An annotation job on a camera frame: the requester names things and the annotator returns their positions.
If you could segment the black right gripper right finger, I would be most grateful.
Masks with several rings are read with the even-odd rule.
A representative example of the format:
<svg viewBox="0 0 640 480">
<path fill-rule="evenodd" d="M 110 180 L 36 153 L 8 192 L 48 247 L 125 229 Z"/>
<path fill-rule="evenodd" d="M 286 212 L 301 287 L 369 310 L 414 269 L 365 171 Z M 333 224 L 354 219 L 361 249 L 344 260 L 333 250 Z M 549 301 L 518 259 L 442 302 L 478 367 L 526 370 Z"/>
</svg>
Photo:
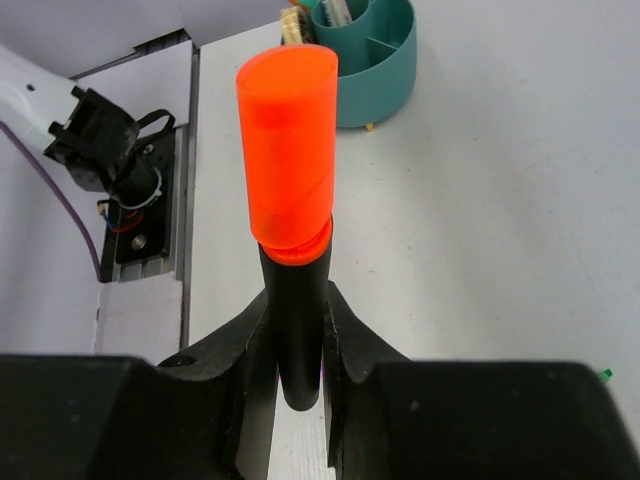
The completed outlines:
<svg viewBox="0 0 640 480">
<path fill-rule="evenodd" d="M 328 466 L 338 479 L 389 479 L 386 408 L 376 369 L 406 362 L 328 283 L 322 379 Z"/>
</svg>

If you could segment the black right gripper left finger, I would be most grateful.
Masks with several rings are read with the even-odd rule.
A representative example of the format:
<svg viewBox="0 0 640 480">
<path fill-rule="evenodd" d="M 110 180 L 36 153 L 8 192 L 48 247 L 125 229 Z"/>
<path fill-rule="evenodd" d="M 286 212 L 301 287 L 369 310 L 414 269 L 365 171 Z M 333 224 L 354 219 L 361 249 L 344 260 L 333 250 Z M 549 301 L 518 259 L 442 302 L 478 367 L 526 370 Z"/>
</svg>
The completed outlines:
<svg viewBox="0 0 640 480">
<path fill-rule="evenodd" d="M 117 479 L 264 479 L 277 367 L 267 295 L 157 367 L 127 373 L 114 415 Z"/>
</svg>

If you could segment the black highlighter orange cap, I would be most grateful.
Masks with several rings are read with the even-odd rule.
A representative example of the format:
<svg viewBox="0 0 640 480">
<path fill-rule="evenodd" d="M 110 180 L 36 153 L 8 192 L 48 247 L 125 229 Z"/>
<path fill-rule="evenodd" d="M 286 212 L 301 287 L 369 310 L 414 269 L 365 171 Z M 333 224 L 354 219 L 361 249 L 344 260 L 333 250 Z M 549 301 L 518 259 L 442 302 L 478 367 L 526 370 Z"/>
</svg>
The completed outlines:
<svg viewBox="0 0 640 480">
<path fill-rule="evenodd" d="M 316 237 L 292 250 L 259 247 L 281 384 L 296 411 L 310 409 L 319 397 L 332 234 L 329 220 Z"/>
</svg>

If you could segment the orange translucent cap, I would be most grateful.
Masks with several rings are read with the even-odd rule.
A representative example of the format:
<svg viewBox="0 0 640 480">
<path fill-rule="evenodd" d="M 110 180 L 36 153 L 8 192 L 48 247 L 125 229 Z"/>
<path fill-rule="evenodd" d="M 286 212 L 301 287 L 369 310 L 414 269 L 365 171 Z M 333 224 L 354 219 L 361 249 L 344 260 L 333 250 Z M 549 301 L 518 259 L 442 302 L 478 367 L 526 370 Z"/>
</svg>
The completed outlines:
<svg viewBox="0 0 640 480">
<path fill-rule="evenodd" d="M 247 61 L 236 93 L 250 228 L 275 250 L 310 242 L 331 219 L 338 57 L 285 45 Z"/>
</svg>

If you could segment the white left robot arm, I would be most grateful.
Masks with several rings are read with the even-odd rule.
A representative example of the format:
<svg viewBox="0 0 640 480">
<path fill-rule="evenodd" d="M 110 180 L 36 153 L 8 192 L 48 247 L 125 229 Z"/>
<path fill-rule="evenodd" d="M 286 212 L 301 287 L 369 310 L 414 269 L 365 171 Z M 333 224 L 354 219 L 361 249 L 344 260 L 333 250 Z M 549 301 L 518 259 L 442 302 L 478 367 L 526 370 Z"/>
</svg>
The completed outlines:
<svg viewBox="0 0 640 480">
<path fill-rule="evenodd" d="M 136 120 L 97 91 L 2 47 L 1 121 L 31 152 L 63 165 L 80 188 L 104 192 L 127 210 L 162 195 L 163 174 L 144 149 L 173 129 L 165 109 Z"/>
</svg>

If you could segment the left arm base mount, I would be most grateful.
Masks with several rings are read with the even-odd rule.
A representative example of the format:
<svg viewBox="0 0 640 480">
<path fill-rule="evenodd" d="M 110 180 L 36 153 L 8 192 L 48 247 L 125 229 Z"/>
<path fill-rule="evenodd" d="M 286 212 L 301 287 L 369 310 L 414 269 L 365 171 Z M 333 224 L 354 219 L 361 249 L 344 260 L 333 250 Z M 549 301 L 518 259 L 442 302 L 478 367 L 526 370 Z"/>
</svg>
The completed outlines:
<svg viewBox="0 0 640 480">
<path fill-rule="evenodd" d="M 137 210 L 123 209 L 113 200 L 104 205 L 110 221 L 100 262 L 105 283 L 159 274 L 170 256 L 176 133 L 149 141 L 142 159 L 161 175 L 160 195 Z"/>
</svg>

